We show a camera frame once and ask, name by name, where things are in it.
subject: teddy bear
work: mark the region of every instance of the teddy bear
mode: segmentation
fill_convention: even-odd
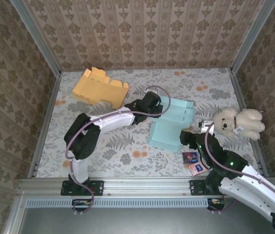
[[[214,129],[226,137],[238,135],[258,140],[259,133],[265,130],[265,125],[261,122],[262,117],[262,114],[255,109],[245,108],[238,113],[229,107],[214,115]]]

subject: white teddy bear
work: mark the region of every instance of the white teddy bear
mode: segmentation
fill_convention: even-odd
[[[238,135],[258,140],[259,133],[265,130],[262,117],[258,110],[243,109],[238,113],[229,107],[214,115],[214,129],[226,137]]]

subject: teddy bear ear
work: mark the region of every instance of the teddy bear ear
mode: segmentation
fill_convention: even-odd
[[[238,112],[232,107],[225,108],[222,111],[222,115],[226,116],[226,117],[235,117],[237,115],[237,113]]]

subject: teddy bear head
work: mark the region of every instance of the teddy bear head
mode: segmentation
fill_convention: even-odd
[[[231,137],[235,126],[237,111],[234,108],[226,108],[213,117],[214,129],[224,136]]]

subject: gray floor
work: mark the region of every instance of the gray floor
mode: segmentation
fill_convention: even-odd
[[[27,209],[21,234],[275,234],[271,223],[237,202],[228,212],[206,208]]]

